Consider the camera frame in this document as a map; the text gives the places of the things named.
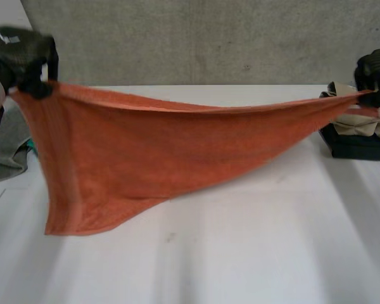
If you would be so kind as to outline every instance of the gray fabric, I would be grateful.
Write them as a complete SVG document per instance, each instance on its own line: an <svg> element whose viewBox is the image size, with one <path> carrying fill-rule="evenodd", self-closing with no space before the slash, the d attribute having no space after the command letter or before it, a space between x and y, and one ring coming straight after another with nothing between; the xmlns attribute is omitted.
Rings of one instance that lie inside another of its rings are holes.
<svg viewBox="0 0 380 304"><path fill-rule="evenodd" d="M380 48L380 0L22 0L85 85L327 84Z"/></svg>
<svg viewBox="0 0 380 304"><path fill-rule="evenodd" d="M7 99L4 108L0 124L0 181L26 171L28 147L25 143L30 139L29 128L16 103Z"/></svg>

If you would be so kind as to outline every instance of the white table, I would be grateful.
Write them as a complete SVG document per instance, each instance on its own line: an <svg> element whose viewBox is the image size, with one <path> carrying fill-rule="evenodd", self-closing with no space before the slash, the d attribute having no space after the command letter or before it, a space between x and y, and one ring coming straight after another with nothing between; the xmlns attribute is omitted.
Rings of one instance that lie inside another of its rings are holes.
<svg viewBox="0 0 380 304"><path fill-rule="evenodd" d="M241 106L326 87L112 89ZM87 237L43 235L48 194L29 158L0 183L0 304L380 303L380 162L332 159L317 133L251 174Z"/></svg>

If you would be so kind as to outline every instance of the orange towel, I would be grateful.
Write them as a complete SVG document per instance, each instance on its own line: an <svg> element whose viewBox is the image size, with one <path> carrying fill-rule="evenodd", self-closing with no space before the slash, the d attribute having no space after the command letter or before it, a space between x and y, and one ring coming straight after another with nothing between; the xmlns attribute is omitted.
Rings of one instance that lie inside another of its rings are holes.
<svg viewBox="0 0 380 304"><path fill-rule="evenodd" d="M46 233L84 235L264 165L358 95L221 108L54 83L43 100L11 97L47 181Z"/></svg>

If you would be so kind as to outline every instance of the pile of clothes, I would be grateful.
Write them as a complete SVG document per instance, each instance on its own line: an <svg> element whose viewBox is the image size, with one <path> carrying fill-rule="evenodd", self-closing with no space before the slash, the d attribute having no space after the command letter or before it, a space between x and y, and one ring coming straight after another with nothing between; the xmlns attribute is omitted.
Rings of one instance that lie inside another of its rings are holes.
<svg viewBox="0 0 380 304"><path fill-rule="evenodd" d="M344 96L356 88L331 82L320 97ZM380 161L380 108L351 106L320 130L335 158Z"/></svg>

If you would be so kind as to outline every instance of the gray wall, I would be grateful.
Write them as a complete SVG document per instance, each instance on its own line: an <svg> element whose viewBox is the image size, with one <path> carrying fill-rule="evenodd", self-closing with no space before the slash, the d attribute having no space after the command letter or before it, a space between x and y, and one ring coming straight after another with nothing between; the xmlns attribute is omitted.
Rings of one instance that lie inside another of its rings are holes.
<svg viewBox="0 0 380 304"><path fill-rule="evenodd" d="M87 85L349 82L380 0L23 0L60 79Z"/></svg>

